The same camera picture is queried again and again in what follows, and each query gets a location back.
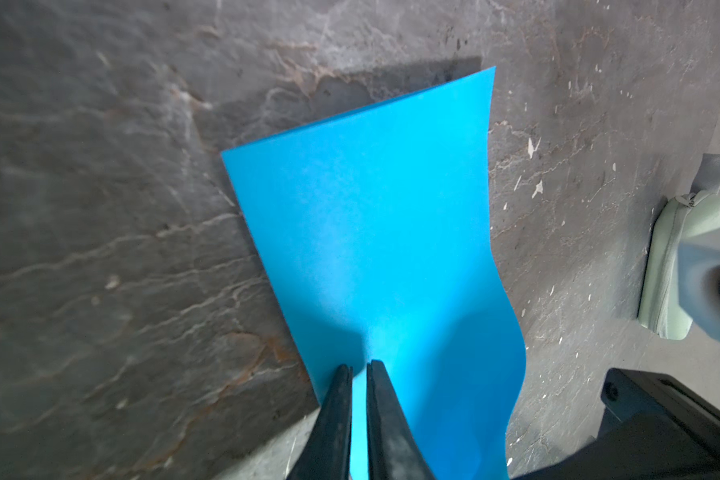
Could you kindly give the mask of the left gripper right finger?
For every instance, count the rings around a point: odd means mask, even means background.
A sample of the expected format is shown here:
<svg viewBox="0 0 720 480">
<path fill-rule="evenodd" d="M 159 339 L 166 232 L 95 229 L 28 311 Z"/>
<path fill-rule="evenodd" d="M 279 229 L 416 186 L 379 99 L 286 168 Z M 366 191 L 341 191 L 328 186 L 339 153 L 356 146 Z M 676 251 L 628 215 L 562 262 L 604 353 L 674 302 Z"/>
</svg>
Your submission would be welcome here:
<svg viewBox="0 0 720 480">
<path fill-rule="evenodd" d="M 382 361 L 367 365 L 368 472 L 370 479 L 434 479 L 423 458 Z"/>
</svg>

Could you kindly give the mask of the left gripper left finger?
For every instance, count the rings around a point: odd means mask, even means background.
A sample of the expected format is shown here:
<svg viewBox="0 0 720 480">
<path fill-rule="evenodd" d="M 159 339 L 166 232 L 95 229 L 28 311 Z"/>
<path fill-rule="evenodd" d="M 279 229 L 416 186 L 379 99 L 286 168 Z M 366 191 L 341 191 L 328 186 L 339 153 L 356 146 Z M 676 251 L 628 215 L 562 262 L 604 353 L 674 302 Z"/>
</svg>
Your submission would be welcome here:
<svg viewBox="0 0 720 480">
<path fill-rule="evenodd" d="M 288 480 L 349 478 L 352 381 L 352 368 L 338 366 L 304 449 L 286 476 Z"/>
</svg>

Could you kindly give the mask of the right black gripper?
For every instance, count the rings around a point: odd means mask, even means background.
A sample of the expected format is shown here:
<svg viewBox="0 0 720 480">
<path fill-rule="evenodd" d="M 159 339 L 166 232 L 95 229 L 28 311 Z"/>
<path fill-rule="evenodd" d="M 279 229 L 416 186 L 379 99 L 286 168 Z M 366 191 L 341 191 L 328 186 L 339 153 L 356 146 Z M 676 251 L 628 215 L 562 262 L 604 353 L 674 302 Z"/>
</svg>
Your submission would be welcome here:
<svg viewBox="0 0 720 480">
<path fill-rule="evenodd" d="M 675 378 L 611 368 L 599 436 L 525 479 L 720 479 L 720 410 Z"/>
</svg>

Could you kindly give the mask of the blue square paper sheet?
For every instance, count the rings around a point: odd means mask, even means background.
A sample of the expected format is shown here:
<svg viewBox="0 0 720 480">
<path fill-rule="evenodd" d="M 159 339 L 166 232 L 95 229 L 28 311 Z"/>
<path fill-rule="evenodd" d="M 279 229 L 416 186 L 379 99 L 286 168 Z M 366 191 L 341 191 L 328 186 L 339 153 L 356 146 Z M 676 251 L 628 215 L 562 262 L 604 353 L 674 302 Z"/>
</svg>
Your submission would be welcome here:
<svg viewBox="0 0 720 480">
<path fill-rule="evenodd" d="M 318 399 L 353 371 L 349 471 L 368 477 L 366 366 L 383 362 L 439 479 L 504 479 L 526 369 L 491 251 L 495 72 L 227 150 L 222 159 Z"/>
</svg>

